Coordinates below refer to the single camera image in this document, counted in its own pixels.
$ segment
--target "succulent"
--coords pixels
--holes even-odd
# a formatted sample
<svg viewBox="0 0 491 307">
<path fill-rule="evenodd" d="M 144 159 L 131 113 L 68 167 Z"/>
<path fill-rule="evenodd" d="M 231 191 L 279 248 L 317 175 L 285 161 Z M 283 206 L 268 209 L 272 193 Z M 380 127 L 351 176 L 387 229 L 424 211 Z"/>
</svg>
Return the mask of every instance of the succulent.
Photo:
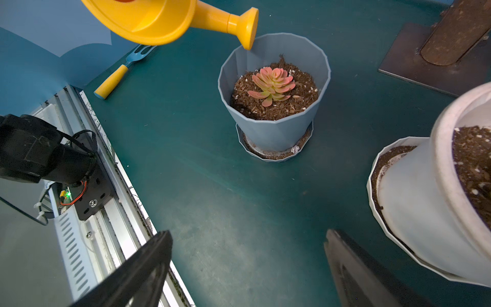
<svg viewBox="0 0 491 307">
<path fill-rule="evenodd" d="M 264 99 L 263 107 L 269 107 L 274 101 L 285 101 L 290 95 L 283 95 L 295 87 L 293 76 L 288 77 L 288 72 L 283 68 L 271 69 L 271 67 L 261 68 L 256 74 L 252 75 L 252 80 L 263 91 L 261 93 L 253 90 L 248 91 L 249 96 L 256 99 Z"/>
</svg>

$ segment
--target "metal bracket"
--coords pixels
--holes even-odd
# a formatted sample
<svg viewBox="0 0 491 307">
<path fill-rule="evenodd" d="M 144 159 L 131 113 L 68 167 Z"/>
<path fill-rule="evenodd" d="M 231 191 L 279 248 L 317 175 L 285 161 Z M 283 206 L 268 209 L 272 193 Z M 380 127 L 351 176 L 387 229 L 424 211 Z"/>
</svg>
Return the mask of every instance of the metal bracket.
<svg viewBox="0 0 491 307">
<path fill-rule="evenodd" d="M 73 207 L 54 221 L 72 296 L 77 300 L 97 286 L 94 269 L 82 237 L 81 222 Z"/>
<path fill-rule="evenodd" d="M 79 141 L 90 148 L 90 142 L 87 140 L 87 135 L 81 135 Z M 71 188 L 70 190 L 74 195 L 78 195 L 83 190 L 83 186 Z M 97 165 L 93 174 L 90 176 L 90 180 L 87 182 L 87 190 L 74 204 L 79 219 L 81 221 L 86 221 L 115 196 L 116 191 L 114 186 L 98 155 Z"/>
<path fill-rule="evenodd" d="M 431 30 L 406 23 L 380 64 L 381 73 L 458 97 L 486 82 L 491 65 L 491 43 L 481 41 L 456 64 L 438 66 L 419 54 Z"/>
</svg>

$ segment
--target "white flower pot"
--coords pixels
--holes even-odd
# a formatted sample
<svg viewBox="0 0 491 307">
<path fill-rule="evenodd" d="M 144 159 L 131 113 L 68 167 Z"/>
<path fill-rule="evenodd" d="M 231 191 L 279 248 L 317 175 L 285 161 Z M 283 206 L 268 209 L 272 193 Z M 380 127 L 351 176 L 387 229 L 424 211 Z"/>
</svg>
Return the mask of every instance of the white flower pot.
<svg viewBox="0 0 491 307">
<path fill-rule="evenodd" d="M 461 188 L 452 155 L 454 128 L 475 125 L 491 126 L 491 83 L 450 104 L 428 139 L 416 140 L 418 145 L 409 140 L 417 147 L 392 165 L 377 187 L 385 223 L 375 210 L 370 178 L 367 188 L 386 234 L 418 263 L 449 280 L 491 286 L 491 231 Z M 398 145 L 409 145 L 406 139 Z"/>
</svg>

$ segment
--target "yellow handle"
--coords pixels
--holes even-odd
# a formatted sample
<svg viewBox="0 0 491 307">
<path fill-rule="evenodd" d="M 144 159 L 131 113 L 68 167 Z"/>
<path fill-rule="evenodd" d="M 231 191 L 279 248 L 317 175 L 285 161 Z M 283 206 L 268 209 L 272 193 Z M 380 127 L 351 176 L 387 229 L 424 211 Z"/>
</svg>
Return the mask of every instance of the yellow handle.
<svg viewBox="0 0 491 307">
<path fill-rule="evenodd" d="M 94 95 L 101 99 L 106 99 L 112 90 L 118 85 L 124 74 L 128 71 L 125 65 L 121 65 L 115 72 L 110 75 L 106 81 L 102 82 L 101 86 L 94 91 Z"/>
</svg>

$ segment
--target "watering can spout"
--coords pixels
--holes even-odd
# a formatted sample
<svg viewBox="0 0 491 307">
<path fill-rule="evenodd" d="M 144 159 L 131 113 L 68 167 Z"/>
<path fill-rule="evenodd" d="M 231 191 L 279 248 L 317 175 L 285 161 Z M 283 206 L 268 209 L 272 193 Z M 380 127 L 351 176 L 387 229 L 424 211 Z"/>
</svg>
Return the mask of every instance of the watering can spout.
<svg viewBox="0 0 491 307">
<path fill-rule="evenodd" d="M 116 34 L 139 44 L 163 45 L 181 37 L 189 27 L 238 37 L 252 48 L 259 10 L 241 16 L 227 13 L 200 0 L 82 0 L 89 11 Z"/>
</svg>

